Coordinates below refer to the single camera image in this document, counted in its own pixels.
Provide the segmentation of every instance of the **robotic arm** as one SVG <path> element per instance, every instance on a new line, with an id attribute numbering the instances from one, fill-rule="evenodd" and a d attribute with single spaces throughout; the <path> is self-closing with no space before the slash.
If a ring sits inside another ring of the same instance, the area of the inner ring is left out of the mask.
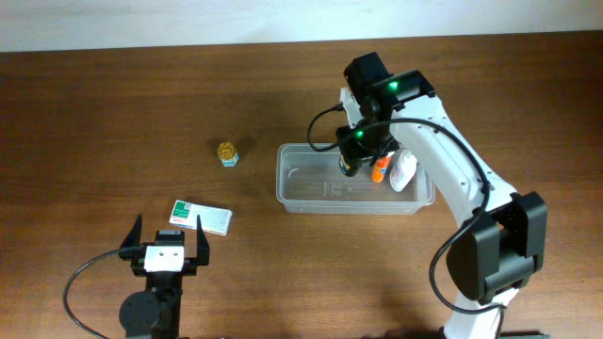
<path id="1" fill-rule="evenodd" d="M 347 165 L 342 166 L 344 174 L 352 176 L 363 163 L 370 161 L 372 165 L 379 157 L 395 151 L 398 143 L 392 143 L 392 138 L 403 144 L 442 192 L 457 226 L 470 227 L 450 244 L 448 251 L 448 270 L 459 288 L 456 308 L 475 311 L 493 304 L 506 306 L 528 283 L 531 274 L 542 268 L 546 236 L 543 200 L 535 192 L 519 195 L 480 159 L 454 127 L 432 85 L 419 71 L 390 74 L 379 56 L 371 53 L 356 58 L 344 75 L 351 93 L 342 89 L 340 101 L 349 125 L 335 133 L 341 161 Z M 467 153 L 477 160 L 480 169 Z M 484 202 L 484 189 L 490 190 L 489 200 L 484 212 L 473 220 Z M 434 281 L 432 286 L 441 297 Z M 454 312 L 444 327 L 445 337 L 495 338 L 499 309 L 474 313 L 478 314 Z"/>

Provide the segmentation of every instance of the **black cable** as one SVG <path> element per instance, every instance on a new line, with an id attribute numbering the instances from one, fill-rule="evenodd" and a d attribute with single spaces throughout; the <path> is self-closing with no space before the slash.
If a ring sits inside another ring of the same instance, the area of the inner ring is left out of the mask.
<path id="1" fill-rule="evenodd" d="M 312 133 L 312 126 L 314 126 L 314 122 L 316 122 L 316 121 L 318 120 L 318 118 L 322 117 L 323 115 L 325 115 L 325 114 L 327 114 L 327 113 L 329 113 L 329 112 L 334 112 L 334 111 L 343 111 L 343 110 L 344 110 L 344 109 L 343 109 L 343 105 L 342 105 L 342 104 L 337 104 L 337 105 L 334 105 L 333 107 L 331 107 L 331 108 L 329 108 L 329 109 L 325 109 L 325 110 L 323 110 L 322 112 L 318 113 L 318 114 L 317 114 L 317 115 L 316 115 L 316 116 L 315 116 L 315 117 L 312 119 L 312 121 L 310 121 L 310 126 L 308 126 L 308 134 L 307 134 L 307 136 L 306 136 L 306 137 L 308 138 L 308 143 L 310 144 L 310 147 L 312 147 L 312 149 L 313 149 L 314 151 L 317 151 L 317 152 L 327 152 L 327 151 L 332 150 L 333 148 L 335 148 L 335 147 L 339 146 L 339 145 L 335 145 L 335 146 L 331 145 L 331 146 L 327 146 L 327 148 L 329 148 L 328 150 L 325 150 L 325 151 L 318 151 L 317 147 L 316 147 L 316 146 L 314 146 L 314 144 L 312 143 L 312 141 L 310 141 L 310 133 Z"/>
<path id="2" fill-rule="evenodd" d="M 84 271 L 84 269 L 88 268 L 89 266 L 91 266 L 92 264 L 107 258 L 108 256 L 111 255 L 115 255 L 115 254 L 119 254 L 119 253 L 123 253 L 123 252 L 127 252 L 130 250 L 140 250 L 140 247 L 129 247 L 129 248 L 123 248 L 123 249 L 119 249 L 119 250 L 111 250 L 108 251 L 107 253 L 101 254 L 95 258 L 93 258 L 92 260 L 88 261 L 87 263 L 85 263 L 83 266 L 81 266 L 80 268 L 78 268 L 75 273 L 72 275 L 71 278 L 69 278 L 69 280 L 67 281 L 67 284 L 65 285 L 65 289 L 63 289 L 63 307 L 65 308 L 65 312 L 67 312 L 67 315 L 69 316 L 69 318 L 71 320 L 73 320 L 73 322 L 75 323 L 75 325 L 79 326 L 82 330 L 94 335 L 97 338 L 102 338 L 102 339 L 108 339 L 108 337 L 102 335 L 101 333 L 89 328 L 88 326 L 84 325 L 84 323 L 82 323 L 77 316 L 75 316 L 72 312 L 72 309 L 69 307 L 69 303 L 67 302 L 67 295 L 69 294 L 69 289 L 72 286 L 73 281 L 75 280 L 75 278 L 77 278 L 77 276 L 82 273 L 82 271 Z"/>
<path id="3" fill-rule="evenodd" d="M 308 134 L 307 134 L 307 138 L 308 138 L 308 144 L 310 145 L 310 147 L 316 151 L 316 152 L 327 152 L 330 151 L 332 149 L 334 149 L 335 147 L 338 147 L 339 145 L 342 145 L 345 142 L 350 141 L 351 139 L 353 139 L 355 137 L 355 135 L 358 132 L 364 132 L 367 129 L 370 128 L 374 128 L 377 126 L 386 126 L 386 125 L 390 125 L 392 123 L 418 123 L 418 124 L 422 124 L 422 125 L 427 125 L 430 126 L 431 128 L 433 128 L 436 132 L 441 132 L 444 135 L 446 135 L 447 137 L 449 137 L 460 149 L 461 151 L 463 151 L 463 153 L 465 154 L 465 156 L 469 159 L 469 161 L 471 162 L 471 164 L 473 165 L 473 167 L 476 169 L 476 171 L 478 172 L 478 175 L 481 178 L 481 182 L 483 183 L 483 186 L 481 188 L 481 193 L 483 193 L 483 201 L 481 202 L 480 207 L 477 208 L 477 210 L 475 211 L 474 215 L 472 218 L 470 218 L 469 220 L 467 220 L 464 225 L 462 225 L 459 230 L 457 230 L 457 232 L 455 232 L 439 249 L 438 251 L 435 253 L 435 255 L 432 258 L 432 262 L 430 263 L 430 285 L 432 286 L 432 290 L 433 293 L 440 299 L 440 301 L 442 301 L 442 303 L 444 303 L 448 308 L 450 308 L 452 311 L 464 314 L 464 315 L 480 315 L 489 311 L 493 311 L 496 309 L 503 309 L 506 306 L 501 304 L 501 303 L 497 303 L 497 304 L 492 304 L 477 310 L 468 310 L 468 309 L 464 309 L 464 308 L 460 308 L 456 305 L 454 305 L 453 303 L 451 303 L 450 301 L 448 301 L 444 295 L 442 295 L 442 293 L 440 292 L 440 289 L 437 287 L 437 283 L 435 281 L 435 267 L 438 263 L 438 261 L 440 260 L 440 258 L 442 257 L 442 255 L 446 252 L 446 250 L 448 250 L 456 241 L 458 241 L 461 237 L 463 237 L 463 235 L 465 235 L 470 229 L 471 227 L 473 227 L 475 225 L 475 223 L 477 222 L 477 220 L 483 215 L 483 213 L 485 213 L 485 209 L 486 206 L 488 205 L 488 202 L 490 200 L 490 182 L 488 182 L 488 178 L 486 177 L 485 172 L 483 171 L 483 169 L 480 166 L 480 163 L 478 162 L 478 160 L 476 159 L 476 157 L 473 155 L 473 153 L 471 151 L 469 151 L 469 149 L 464 145 L 464 143 L 458 139 L 454 134 L 452 134 L 449 130 L 447 130 L 445 127 L 431 122 L 431 121 L 425 121 L 422 119 L 415 119 L 415 118 L 398 118 L 398 119 L 392 119 L 389 121 L 377 121 L 374 122 L 372 124 L 360 127 L 360 128 L 356 128 L 354 129 L 354 133 L 350 133 L 345 137 L 342 137 L 341 139 L 339 139 L 336 143 L 333 143 L 329 146 L 326 147 L 322 147 L 319 148 L 317 147 L 311 140 L 310 136 L 311 136 L 311 132 L 312 132 L 312 125 L 314 124 L 314 122 L 317 120 L 317 118 L 319 118 L 321 115 L 325 114 L 327 111 L 321 112 L 320 114 L 318 114 L 313 120 L 312 123 L 310 123 L 310 125 L 308 126 Z"/>

